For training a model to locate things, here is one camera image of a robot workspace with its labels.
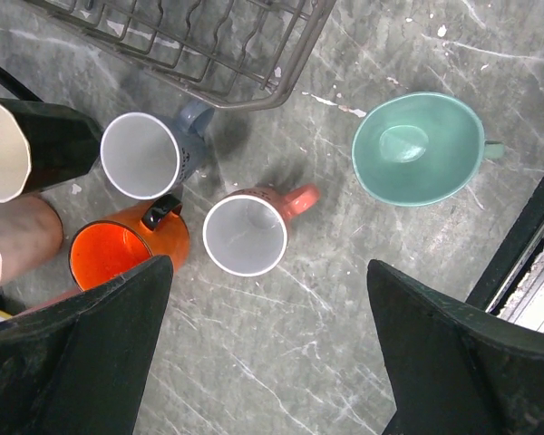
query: pink mug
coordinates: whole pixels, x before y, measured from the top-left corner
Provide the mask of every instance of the pink mug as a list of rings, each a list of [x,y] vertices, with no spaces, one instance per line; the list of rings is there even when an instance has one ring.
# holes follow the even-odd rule
[[[56,255],[63,243],[63,224],[37,197],[0,204],[0,285]]]
[[[216,204],[203,224],[203,243],[219,267],[237,276],[272,270],[288,245],[289,223],[320,199],[314,184],[285,196],[272,188],[246,188]]]

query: marble floor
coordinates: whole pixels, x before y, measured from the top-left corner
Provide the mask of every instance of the marble floor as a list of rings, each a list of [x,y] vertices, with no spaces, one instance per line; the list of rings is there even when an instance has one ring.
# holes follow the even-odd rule
[[[0,65],[103,126],[126,111],[174,115],[188,100],[14,0],[0,0]],[[391,207],[357,183],[351,141],[357,113],[414,91],[464,100],[506,155],[442,203]],[[338,1],[288,102],[217,112],[208,140],[213,161],[183,191],[191,255],[173,281],[135,433],[381,433],[395,407],[366,265],[384,260],[461,300],[471,291],[544,176],[544,0]],[[323,198],[295,221],[279,267],[226,275],[204,250],[203,219],[260,182],[315,182]],[[79,227],[131,204],[101,168],[44,196],[67,242],[3,287],[27,305],[72,284],[68,239]]]

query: metal rail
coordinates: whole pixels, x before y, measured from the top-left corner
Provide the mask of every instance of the metal rail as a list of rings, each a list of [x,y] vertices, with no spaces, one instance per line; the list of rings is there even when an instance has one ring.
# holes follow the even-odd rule
[[[214,107],[284,103],[336,0],[22,0]]]

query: dish rack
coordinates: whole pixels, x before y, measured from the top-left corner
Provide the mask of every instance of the dish rack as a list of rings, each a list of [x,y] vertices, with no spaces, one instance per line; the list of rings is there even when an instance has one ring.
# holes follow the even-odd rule
[[[271,109],[293,91],[336,0],[21,0],[212,106]]]

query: black handle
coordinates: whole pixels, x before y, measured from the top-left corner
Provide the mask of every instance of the black handle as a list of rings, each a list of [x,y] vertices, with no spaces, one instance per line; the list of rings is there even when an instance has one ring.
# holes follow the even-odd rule
[[[151,204],[151,207],[149,207],[141,219],[141,223],[149,231],[154,231],[155,228],[157,228],[157,225],[159,225],[163,218],[169,215],[169,213],[175,213],[176,215],[181,213],[181,207],[181,201],[173,195],[163,195]]]
[[[26,102],[42,102],[34,92],[21,84],[16,78],[8,71],[0,67],[0,84],[10,91],[19,100]]]

